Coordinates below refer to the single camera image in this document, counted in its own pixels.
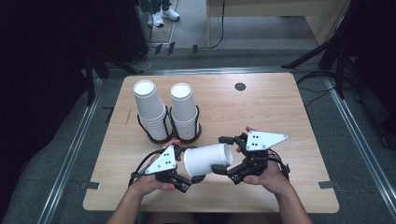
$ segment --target white paper cup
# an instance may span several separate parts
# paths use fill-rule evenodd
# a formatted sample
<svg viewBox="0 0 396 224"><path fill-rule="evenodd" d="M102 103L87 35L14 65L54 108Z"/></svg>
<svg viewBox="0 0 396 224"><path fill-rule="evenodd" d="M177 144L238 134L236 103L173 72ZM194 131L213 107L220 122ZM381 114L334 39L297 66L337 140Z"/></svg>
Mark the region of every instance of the white paper cup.
<svg viewBox="0 0 396 224"><path fill-rule="evenodd" d="M134 84L134 98L140 118L156 119L163 113L163 101L151 80L143 79Z"/></svg>
<svg viewBox="0 0 396 224"><path fill-rule="evenodd" d="M197 109L197 107L195 107L194 110L195 110L194 116L192 116L191 119L180 120L180 119L178 119L177 117L175 117L175 113L174 113L174 110L173 110L173 107L172 107L171 116L172 116L172 119L173 119L174 123L178 123L178 124L184 125L184 124L189 124L189 123L191 123L191 122L195 122L195 119L196 119L196 117L198 116L198 109Z"/></svg>
<svg viewBox="0 0 396 224"><path fill-rule="evenodd" d="M173 118L182 122L195 118L196 106L189 84L175 84L171 89L171 98Z"/></svg>
<svg viewBox="0 0 396 224"><path fill-rule="evenodd" d="M211 165L226 167L233 164L233 153L226 144L189 148L184 152L184 165L191 177L212 173Z"/></svg>
<svg viewBox="0 0 396 224"><path fill-rule="evenodd" d="M181 122L181 121L175 119L172 114L172 119L175 124L177 134L181 139L191 140L198 133L199 122L197 123L196 129L195 129L196 116L198 116L198 113L195 114L195 117L193 119L191 119L189 121Z"/></svg>
<svg viewBox="0 0 396 224"><path fill-rule="evenodd" d="M170 134L173 130L171 121L168 116L165 116L165 113L163 113L157 119L149 119L149 120L141 119L141 121L145 126L146 131L148 131L149 135L154 140L157 141L161 141L168 137L166 134L166 130L168 131L168 134Z"/></svg>

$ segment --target wooden tabletop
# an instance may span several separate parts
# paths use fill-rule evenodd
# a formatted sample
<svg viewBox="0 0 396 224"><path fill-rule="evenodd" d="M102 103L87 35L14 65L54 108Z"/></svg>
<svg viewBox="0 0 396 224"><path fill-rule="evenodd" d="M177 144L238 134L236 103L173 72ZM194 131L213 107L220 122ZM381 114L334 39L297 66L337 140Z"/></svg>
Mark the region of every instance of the wooden tabletop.
<svg viewBox="0 0 396 224"><path fill-rule="evenodd" d="M282 161L290 166L290 182L296 188L308 213L335 213L339 205L333 189L321 189L318 182L329 181L318 143L306 115L300 93L290 73L223 75L172 75L127 77L108 125L91 182L99 189L88 189L83 206L87 210L115 210L131 172L150 151L162 148L153 144L136 119L134 84L152 80L163 102L171 106L170 90L178 82L188 83L200 107L201 137L189 146L204 147L218 143L220 136L237 136L247 125L266 133L284 133L289 139L274 146ZM238 91L236 83L246 89ZM244 156L233 152L233 166ZM190 178L179 162L177 171ZM151 212L277 212L275 196L263 187L244 183L235 185L223 175L207 175L186 193L156 190L142 202L142 211Z"/></svg>

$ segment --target wooden table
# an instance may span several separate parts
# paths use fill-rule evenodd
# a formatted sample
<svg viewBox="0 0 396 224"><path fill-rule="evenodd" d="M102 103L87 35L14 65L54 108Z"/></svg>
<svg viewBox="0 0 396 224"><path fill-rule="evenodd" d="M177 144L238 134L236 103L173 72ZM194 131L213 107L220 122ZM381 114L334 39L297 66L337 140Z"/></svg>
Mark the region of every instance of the wooden table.
<svg viewBox="0 0 396 224"><path fill-rule="evenodd" d="M224 17L305 16L318 44L329 39L350 0L227 0ZM223 0L206 0L206 44L210 46L210 18L221 17Z"/></svg>
<svg viewBox="0 0 396 224"><path fill-rule="evenodd" d="M308 213L335 213L339 205L333 189L321 189L318 182L329 181L318 144L306 115L292 74L256 73L224 75L127 77L120 90L91 182L99 189L88 189L87 210L115 210L127 190L130 174L154 149L136 120L134 84L152 80L166 105L171 105L170 89L178 82L191 85L195 103L201 109L201 137L191 145L203 147L218 143L220 136L236 136L246 125L262 132L285 133L289 139L273 147L291 169L290 181ZM237 91L236 83L247 87ZM236 152L233 166L243 155ZM189 177L182 162L178 172ZM223 175L210 174L187 193L156 190L144 198L141 211L151 212L277 212L273 194L263 187L244 183L234 185Z"/></svg>

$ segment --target shoe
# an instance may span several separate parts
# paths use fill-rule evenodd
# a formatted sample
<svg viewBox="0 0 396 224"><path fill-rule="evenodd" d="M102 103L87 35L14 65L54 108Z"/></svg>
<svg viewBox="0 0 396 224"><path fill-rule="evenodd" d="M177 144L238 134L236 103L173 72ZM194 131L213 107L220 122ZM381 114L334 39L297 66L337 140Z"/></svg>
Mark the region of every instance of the shoe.
<svg viewBox="0 0 396 224"><path fill-rule="evenodd" d="M152 16L151 13L145 13L145 22L147 23L148 27L152 27Z"/></svg>
<svg viewBox="0 0 396 224"><path fill-rule="evenodd" d="M171 7L169 7L168 10L163 11L163 17L168 18L171 21L178 21L178 19L180 19L180 15L178 15Z"/></svg>
<svg viewBox="0 0 396 224"><path fill-rule="evenodd" d="M152 14L153 23L157 27L163 27L163 18L161 17L161 11Z"/></svg>

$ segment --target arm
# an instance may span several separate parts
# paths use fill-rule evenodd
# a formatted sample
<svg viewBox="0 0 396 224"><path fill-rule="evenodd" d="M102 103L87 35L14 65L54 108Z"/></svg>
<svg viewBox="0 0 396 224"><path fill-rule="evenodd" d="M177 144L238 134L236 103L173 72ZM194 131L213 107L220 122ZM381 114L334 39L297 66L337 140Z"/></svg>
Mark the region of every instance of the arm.
<svg viewBox="0 0 396 224"><path fill-rule="evenodd" d="M168 147L173 143L180 144L180 141L171 140L166 143L164 147ZM150 163L153 163L158 156L159 155L153 157ZM137 178L122 196L119 205L108 220L107 224L135 223L143 197L150 194L155 189L174 190L175 186L173 184L163 183L156 180L155 175L144 175Z"/></svg>
<svg viewBox="0 0 396 224"><path fill-rule="evenodd" d="M261 175L248 175L244 178L244 182L251 185L262 185L275 194L283 223L312 223L296 190L289 180L283 176L275 161L268 161L268 167Z"/></svg>

